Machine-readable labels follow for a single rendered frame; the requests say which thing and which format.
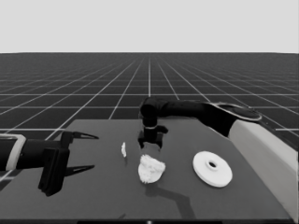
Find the large thick white disc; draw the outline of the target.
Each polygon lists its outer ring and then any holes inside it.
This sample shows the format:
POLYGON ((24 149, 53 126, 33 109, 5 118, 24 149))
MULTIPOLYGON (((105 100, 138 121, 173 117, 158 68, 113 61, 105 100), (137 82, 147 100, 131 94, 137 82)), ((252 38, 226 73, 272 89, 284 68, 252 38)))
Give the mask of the large thick white disc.
POLYGON ((215 188, 224 188, 233 180, 233 172, 227 161, 209 151, 196 153, 192 167, 204 182, 215 188))

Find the white round carrier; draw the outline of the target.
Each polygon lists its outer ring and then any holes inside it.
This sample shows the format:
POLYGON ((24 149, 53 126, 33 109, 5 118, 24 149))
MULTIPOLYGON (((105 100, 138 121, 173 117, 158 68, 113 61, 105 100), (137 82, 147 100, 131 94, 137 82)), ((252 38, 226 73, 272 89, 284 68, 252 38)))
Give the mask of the white round carrier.
MULTIPOLYGON (((149 164, 154 164, 155 165, 157 161, 158 160, 156 160, 156 159, 154 159, 154 158, 151 157, 149 164)), ((140 171, 146 171, 146 166, 147 165, 139 163, 139 165, 138 165, 138 172, 140 172, 140 171)), ((157 172, 157 171, 154 174, 151 174, 151 181, 148 184, 154 183, 154 182, 158 181, 161 178, 162 174, 163 173, 160 173, 160 172, 157 172)))

